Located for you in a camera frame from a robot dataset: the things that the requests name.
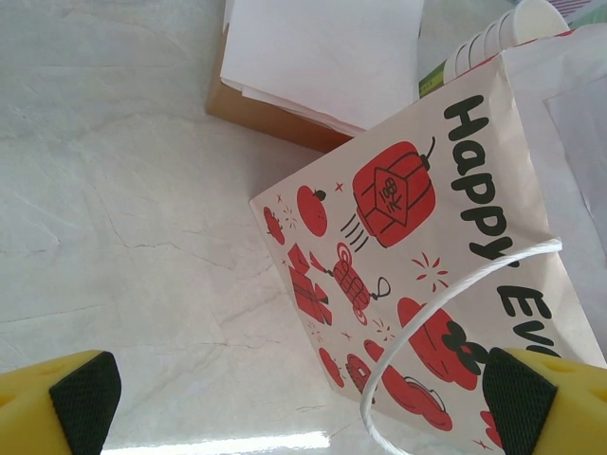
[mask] table surface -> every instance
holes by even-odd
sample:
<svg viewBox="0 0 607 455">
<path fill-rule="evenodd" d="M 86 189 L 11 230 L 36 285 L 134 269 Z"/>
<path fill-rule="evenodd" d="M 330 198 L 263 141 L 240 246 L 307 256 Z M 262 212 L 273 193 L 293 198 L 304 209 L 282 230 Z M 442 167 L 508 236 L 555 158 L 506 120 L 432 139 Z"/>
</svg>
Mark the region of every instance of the table surface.
<svg viewBox="0 0 607 455">
<path fill-rule="evenodd" d="M 426 7 L 420 74 L 509 4 Z M 204 113 L 221 23 L 212 0 L 0 0 L 0 373 L 113 352 L 107 454 L 380 454 L 248 208 L 319 155 Z"/>
</svg>

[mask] paper bag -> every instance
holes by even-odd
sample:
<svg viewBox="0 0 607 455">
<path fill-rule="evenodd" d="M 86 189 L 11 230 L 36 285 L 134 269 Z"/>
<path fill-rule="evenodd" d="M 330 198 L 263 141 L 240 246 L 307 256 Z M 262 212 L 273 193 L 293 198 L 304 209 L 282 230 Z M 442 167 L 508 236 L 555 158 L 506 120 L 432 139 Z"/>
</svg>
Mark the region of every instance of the paper bag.
<svg viewBox="0 0 607 455">
<path fill-rule="evenodd" d="M 328 380 L 359 400 L 395 335 L 451 283 L 554 237 L 497 57 L 251 201 Z M 374 409 L 501 452 L 482 393 L 492 347 L 604 359 L 557 254 L 512 264 L 438 311 Z"/>
</svg>

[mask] brown cardboard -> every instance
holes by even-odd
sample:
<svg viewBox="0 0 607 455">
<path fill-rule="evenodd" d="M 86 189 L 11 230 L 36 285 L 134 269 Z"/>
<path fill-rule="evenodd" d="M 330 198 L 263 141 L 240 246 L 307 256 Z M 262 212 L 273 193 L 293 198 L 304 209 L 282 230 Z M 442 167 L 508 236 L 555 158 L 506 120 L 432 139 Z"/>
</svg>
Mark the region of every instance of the brown cardboard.
<svg viewBox="0 0 607 455">
<path fill-rule="evenodd" d="M 228 32 L 229 30 L 226 30 L 221 37 L 215 59 L 205 106 L 208 114 L 324 153 L 338 148 L 351 139 L 347 135 L 290 114 L 266 102 L 245 98 L 238 90 L 221 83 L 220 73 Z"/>
</svg>

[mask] white twisted string handle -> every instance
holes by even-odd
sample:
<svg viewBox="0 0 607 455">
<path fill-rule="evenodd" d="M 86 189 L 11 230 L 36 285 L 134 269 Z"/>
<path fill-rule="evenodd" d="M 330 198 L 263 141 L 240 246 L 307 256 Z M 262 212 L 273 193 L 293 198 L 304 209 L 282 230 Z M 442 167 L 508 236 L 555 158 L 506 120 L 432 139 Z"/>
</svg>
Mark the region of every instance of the white twisted string handle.
<svg viewBox="0 0 607 455">
<path fill-rule="evenodd" d="M 490 262 L 487 265 L 484 265 L 474 272 L 470 273 L 460 281 L 456 282 L 451 287 L 445 289 L 441 294 L 439 294 L 436 298 L 431 300 L 426 306 L 424 306 L 419 313 L 415 315 L 411 321 L 405 326 L 403 331 L 400 333 L 398 337 L 393 341 L 393 343 L 386 349 L 383 355 L 379 358 L 376 367 L 373 369 L 367 384 L 365 385 L 364 391 L 362 392 L 362 397 L 360 398 L 360 416 L 362 417 L 362 424 L 367 429 L 369 434 L 376 442 L 382 446 L 388 453 L 393 455 L 411 455 L 409 452 L 406 452 L 396 446 L 394 446 L 390 441 L 384 438 L 373 423 L 373 419 L 371 418 L 371 400 L 373 399 L 373 394 L 377 385 L 379 384 L 379 380 L 381 376 L 386 371 L 386 368 L 390 365 L 390 362 L 398 352 L 400 348 L 402 348 L 408 341 L 409 338 L 414 335 L 417 330 L 424 325 L 428 319 L 432 317 L 434 313 L 436 313 L 440 308 L 442 308 L 445 303 L 454 297 L 458 296 L 466 289 L 471 287 L 476 282 L 479 282 L 484 277 L 499 270 L 502 267 L 505 267 L 509 264 L 515 263 L 517 261 L 521 261 L 526 258 L 530 258 L 531 256 L 536 256 L 538 254 L 547 254 L 547 253 L 556 253 L 562 250 L 562 242 L 561 239 L 551 239 L 547 242 L 542 242 L 540 244 L 536 244 L 534 246 L 530 246 L 524 248 L 520 251 L 517 251 L 513 254 L 508 254 L 503 256 L 495 261 Z"/>
</svg>

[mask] black rubber pad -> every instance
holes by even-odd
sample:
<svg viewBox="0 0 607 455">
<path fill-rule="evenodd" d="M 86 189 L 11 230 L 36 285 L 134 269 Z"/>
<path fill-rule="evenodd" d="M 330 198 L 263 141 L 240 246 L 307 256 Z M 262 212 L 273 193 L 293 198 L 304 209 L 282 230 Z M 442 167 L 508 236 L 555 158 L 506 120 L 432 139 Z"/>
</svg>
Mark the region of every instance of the black rubber pad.
<svg viewBox="0 0 607 455">
<path fill-rule="evenodd" d="M 101 353 L 50 388 L 73 455 L 99 455 L 120 400 L 114 356 Z"/>
<path fill-rule="evenodd" d="M 531 455 L 557 388 L 506 351 L 489 353 L 483 393 L 506 455 Z"/>
</svg>

